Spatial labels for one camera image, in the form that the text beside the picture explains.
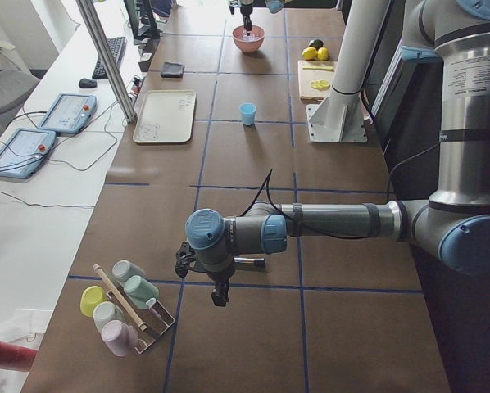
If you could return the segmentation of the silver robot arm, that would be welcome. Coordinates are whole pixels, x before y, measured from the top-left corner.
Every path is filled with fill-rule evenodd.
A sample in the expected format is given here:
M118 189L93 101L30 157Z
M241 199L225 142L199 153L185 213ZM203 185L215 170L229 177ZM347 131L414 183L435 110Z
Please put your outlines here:
M225 306L239 255L279 253L301 236L391 237L459 273L490 272L490 1L407 2L401 48L403 59L443 63L437 190L383 205L254 200L228 218L198 210L185 224L178 276L206 274L213 303Z
M253 0L243 0L239 2L239 9L243 19L243 27L246 31L246 35L249 35L252 31L251 14L253 13ZM282 0L266 0L266 7L271 14L275 14L284 8L284 1Z

